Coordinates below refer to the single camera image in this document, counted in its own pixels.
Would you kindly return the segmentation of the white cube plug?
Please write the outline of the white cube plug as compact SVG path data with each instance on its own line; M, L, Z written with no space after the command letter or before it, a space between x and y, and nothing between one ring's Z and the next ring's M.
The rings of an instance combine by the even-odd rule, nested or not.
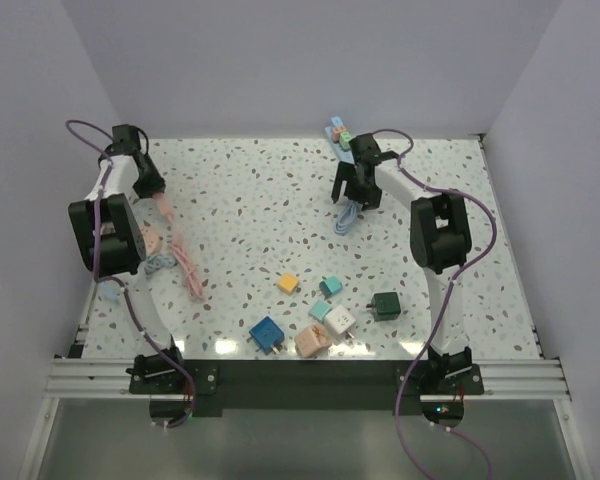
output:
M353 328L356 322L357 320L353 314L343 305L331 309L323 319L323 325L330 337L337 342L351 342L354 340Z

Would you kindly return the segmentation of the dark green cube plug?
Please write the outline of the dark green cube plug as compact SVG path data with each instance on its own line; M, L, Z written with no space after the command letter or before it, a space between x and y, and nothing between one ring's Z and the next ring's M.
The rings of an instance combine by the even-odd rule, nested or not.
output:
M396 320L402 312L396 292L375 293L366 308L376 322Z

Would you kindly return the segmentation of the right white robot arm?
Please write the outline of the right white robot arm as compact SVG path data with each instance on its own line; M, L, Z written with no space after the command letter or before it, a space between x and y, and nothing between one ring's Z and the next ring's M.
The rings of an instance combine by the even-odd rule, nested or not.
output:
M425 379L432 390L449 392L472 365L462 293L454 279L472 248L464 198L416 179L403 168L403 157L382 151L371 133L350 138L348 150L352 159L338 164L331 197L345 196L375 210L387 193L408 209L411 256L423 269L430 300Z

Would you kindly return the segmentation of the pink patterned cube plug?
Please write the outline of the pink patterned cube plug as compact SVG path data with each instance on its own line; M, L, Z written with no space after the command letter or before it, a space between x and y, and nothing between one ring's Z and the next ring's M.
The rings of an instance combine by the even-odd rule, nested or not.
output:
M297 353L302 358L312 358L331 347L332 341L321 324L306 327L294 338Z

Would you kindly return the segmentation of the pink power strip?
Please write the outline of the pink power strip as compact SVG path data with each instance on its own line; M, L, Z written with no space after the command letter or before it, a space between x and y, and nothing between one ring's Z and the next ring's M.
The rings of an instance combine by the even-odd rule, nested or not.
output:
M166 219L171 228L171 234L173 237L175 237L177 229L175 226L175 213L173 206L164 193L156 193L153 195L153 198L156 202L159 213Z

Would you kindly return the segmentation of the teal cube plug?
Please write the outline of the teal cube plug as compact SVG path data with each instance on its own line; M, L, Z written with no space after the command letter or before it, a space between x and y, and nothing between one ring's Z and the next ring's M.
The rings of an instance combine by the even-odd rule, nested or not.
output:
M341 281L335 276L327 277L319 283L319 290L325 299L337 295L342 291L342 288L343 286Z

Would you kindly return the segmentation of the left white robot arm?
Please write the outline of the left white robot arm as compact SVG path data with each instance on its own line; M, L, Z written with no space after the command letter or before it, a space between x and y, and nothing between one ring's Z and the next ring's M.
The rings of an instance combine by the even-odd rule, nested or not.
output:
M146 245L130 202L165 192L165 181L149 155L149 139L139 127L117 125L99 154L99 175L91 192L68 206L82 261L97 283L120 291L140 340L127 372L151 379L165 392L180 390L187 368L173 335L161 320L149 292Z

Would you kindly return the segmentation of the yellow cube plug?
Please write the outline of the yellow cube plug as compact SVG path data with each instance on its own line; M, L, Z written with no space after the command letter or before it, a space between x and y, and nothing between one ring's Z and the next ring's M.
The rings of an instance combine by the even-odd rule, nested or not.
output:
M287 295L292 295L299 286L299 279L294 275L285 273L277 282L277 288Z

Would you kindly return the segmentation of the blue round socket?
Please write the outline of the blue round socket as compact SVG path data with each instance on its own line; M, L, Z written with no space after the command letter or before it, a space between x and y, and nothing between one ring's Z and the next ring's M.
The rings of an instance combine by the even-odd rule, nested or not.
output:
M112 281L102 281L98 284L99 296L108 302L118 304L120 299L119 285Z

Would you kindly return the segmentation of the orange cube plug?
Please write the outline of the orange cube plug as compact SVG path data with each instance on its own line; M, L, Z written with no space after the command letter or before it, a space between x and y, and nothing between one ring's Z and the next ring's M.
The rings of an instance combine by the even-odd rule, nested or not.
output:
M347 129L344 125L334 126L331 129L331 139L334 143L340 140L341 135L346 132Z

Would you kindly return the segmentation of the blue power strip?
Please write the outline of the blue power strip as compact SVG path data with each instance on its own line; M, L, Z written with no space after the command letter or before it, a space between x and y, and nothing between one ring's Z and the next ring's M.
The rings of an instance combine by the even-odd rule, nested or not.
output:
M353 165L354 159L350 146L348 145L348 141L351 139L349 131L342 125L327 126L325 128L325 135L336 159L339 162Z

